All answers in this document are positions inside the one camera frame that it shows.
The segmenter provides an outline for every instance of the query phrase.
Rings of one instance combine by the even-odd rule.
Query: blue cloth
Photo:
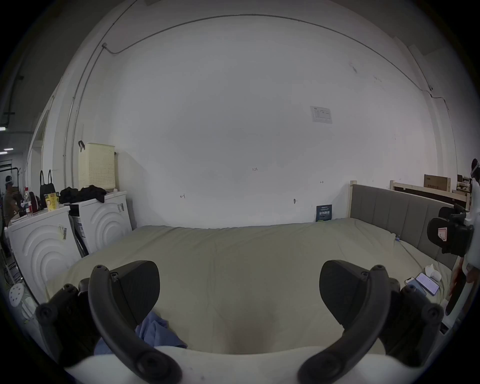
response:
[[[168,323],[153,312],[150,312],[142,323],[135,328],[135,333],[140,339],[152,347],[161,345],[181,348],[187,347],[176,334],[168,329]],[[101,338],[95,346],[94,355],[106,355],[109,353],[112,353],[112,351]]]

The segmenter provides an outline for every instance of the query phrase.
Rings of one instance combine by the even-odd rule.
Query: bed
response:
[[[113,269],[151,260],[160,273],[153,310],[189,349],[222,354],[326,347],[336,341],[343,328],[318,288],[327,260],[367,269],[383,264],[401,286],[433,264],[442,280],[429,298],[441,303],[456,257],[441,254],[426,239],[426,226],[447,204],[357,184],[350,186],[349,199],[349,217],[326,222],[138,228],[49,281],[47,296],[66,283],[78,285],[97,264]]]

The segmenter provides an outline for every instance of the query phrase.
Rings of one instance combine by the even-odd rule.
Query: beige bedsheet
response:
[[[383,264],[401,286],[433,263],[442,274],[431,297],[438,303],[450,282],[444,265],[384,229],[347,218],[226,229],[142,227],[49,281],[47,295],[78,285],[97,264],[113,269],[151,260],[160,272],[154,311],[190,349],[241,354],[326,347],[343,331],[318,289],[322,265],[332,259],[367,269]]]

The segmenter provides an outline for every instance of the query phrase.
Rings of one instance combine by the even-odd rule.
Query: beige laundry basket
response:
[[[115,147],[98,143],[78,143],[78,184],[80,188],[95,185],[115,188]]]

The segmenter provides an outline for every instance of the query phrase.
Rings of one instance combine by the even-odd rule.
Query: smartphone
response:
[[[428,293],[430,293],[432,296],[435,296],[437,293],[438,289],[440,288],[437,283],[435,283],[432,279],[430,279],[426,274],[423,272],[420,273],[417,277],[416,280],[424,287]]]
[[[427,295],[427,292],[425,292],[425,290],[422,288],[420,283],[417,280],[415,280],[414,277],[411,277],[410,279],[405,280],[405,285],[411,285],[415,287],[417,291],[419,291],[420,293],[423,293],[425,296]]]

